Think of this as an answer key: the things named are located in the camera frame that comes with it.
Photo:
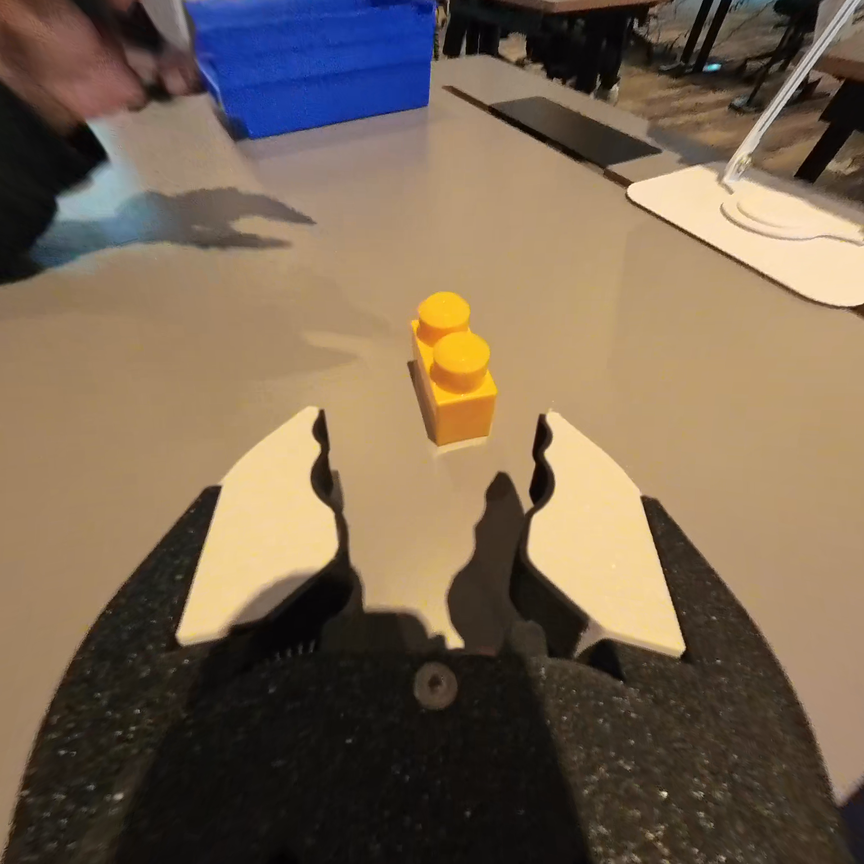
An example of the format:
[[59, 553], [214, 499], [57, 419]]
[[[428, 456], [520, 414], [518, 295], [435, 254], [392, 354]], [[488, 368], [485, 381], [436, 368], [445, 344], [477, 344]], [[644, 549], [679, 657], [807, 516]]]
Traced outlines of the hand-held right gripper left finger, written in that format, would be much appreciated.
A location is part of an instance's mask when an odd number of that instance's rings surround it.
[[271, 617], [340, 559], [329, 430], [308, 406], [223, 477], [175, 638], [215, 642]]

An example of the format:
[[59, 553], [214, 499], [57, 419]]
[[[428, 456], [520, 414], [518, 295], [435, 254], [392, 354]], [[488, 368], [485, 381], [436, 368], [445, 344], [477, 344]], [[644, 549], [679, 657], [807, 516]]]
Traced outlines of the person's left hand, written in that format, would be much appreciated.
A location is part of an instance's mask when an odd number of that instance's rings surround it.
[[3, 1], [2, 84], [59, 131], [143, 108], [149, 89], [200, 92], [194, 58], [143, 2]]

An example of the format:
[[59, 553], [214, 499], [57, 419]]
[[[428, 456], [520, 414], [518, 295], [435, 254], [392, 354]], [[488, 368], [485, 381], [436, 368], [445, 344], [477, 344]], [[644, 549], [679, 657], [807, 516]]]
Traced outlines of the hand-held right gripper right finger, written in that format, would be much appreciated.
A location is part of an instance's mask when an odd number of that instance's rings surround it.
[[520, 615], [555, 657], [609, 640], [680, 658], [684, 636], [639, 488], [560, 413], [538, 418]]

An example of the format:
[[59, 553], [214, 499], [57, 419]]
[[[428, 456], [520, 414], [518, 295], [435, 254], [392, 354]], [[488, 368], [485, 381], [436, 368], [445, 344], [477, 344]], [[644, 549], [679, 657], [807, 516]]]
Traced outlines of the dark wooden desk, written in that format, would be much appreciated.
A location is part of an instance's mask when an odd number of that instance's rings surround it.
[[820, 120], [826, 124], [794, 178], [814, 183], [854, 132], [863, 132], [863, 34], [839, 41], [818, 59], [815, 69], [841, 81]]

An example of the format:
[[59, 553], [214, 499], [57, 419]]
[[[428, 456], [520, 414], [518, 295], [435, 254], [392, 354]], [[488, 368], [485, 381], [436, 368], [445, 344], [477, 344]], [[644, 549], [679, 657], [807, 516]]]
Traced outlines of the white desk lamp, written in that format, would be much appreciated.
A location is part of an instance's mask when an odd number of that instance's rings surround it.
[[862, 306], [862, 216], [812, 188], [751, 167], [752, 155], [860, 2], [837, 8], [729, 161], [633, 183], [627, 198], [805, 299]]

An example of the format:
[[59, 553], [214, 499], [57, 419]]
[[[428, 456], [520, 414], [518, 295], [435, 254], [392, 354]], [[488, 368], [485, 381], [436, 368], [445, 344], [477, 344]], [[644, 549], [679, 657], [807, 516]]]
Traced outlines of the black flat pad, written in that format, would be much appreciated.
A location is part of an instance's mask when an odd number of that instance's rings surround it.
[[662, 152], [640, 138], [542, 96], [492, 103], [489, 110], [535, 140], [603, 169]]

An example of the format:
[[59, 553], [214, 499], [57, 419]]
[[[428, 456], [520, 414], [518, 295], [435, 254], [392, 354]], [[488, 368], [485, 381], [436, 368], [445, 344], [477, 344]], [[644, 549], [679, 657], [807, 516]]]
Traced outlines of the yellow mega block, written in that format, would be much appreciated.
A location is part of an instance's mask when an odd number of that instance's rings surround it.
[[461, 296], [438, 291], [418, 306], [411, 322], [416, 389], [427, 432], [437, 447], [487, 438], [498, 389], [491, 350], [471, 329], [471, 308]]

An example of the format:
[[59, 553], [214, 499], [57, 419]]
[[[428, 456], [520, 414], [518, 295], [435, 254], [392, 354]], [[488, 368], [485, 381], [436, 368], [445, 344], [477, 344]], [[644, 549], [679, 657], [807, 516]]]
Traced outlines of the person's left forearm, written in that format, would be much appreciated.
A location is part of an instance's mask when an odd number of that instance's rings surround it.
[[2, 283], [29, 275], [29, 254], [49, 229], [59, 197], [107, 161], [86, 123], [59, 131], [1, 85]]

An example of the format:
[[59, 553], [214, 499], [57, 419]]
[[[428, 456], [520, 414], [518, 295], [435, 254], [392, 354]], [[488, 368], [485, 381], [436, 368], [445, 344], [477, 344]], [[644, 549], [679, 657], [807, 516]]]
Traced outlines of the blue plastic bin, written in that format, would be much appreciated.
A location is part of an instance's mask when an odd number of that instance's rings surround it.
[[428, 104], [435, 2], [187, 2], [222, 118], [262, 139]]

